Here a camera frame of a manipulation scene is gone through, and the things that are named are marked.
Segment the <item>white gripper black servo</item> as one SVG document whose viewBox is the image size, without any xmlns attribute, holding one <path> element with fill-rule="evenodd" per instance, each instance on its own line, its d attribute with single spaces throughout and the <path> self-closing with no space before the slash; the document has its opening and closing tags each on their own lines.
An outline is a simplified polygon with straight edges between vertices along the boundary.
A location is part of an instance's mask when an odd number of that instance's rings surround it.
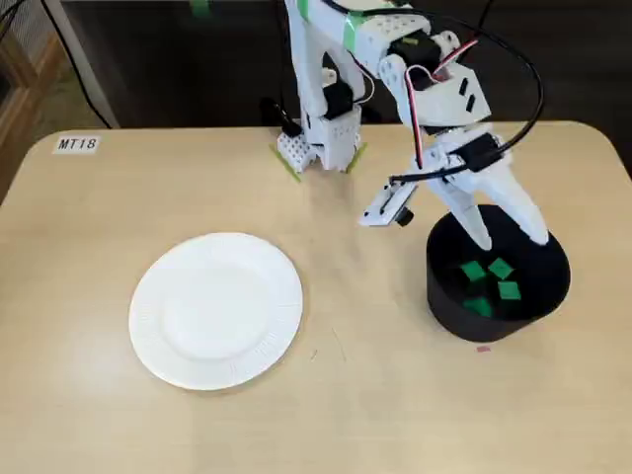
<svg viewBox="0 0 632 474">
<path fill-rule="evenodd" d="M 489 129 L 458 130 L 452 141 L 437 139 L 420 168 L 408 174 L 409 183 L 428 181 L 428 188 L 448 206 L 452 216 L 482 250 L 492 249 L 492 238 L 473 196 L 445 180 L 462 173 L 476 173 L 478 190 L 508 215 L 529 239 L 544 246 L 549 230 L 539 207 L 515 178 L 509 165 L 501 164 L 510 142 Z"/>
</svg>

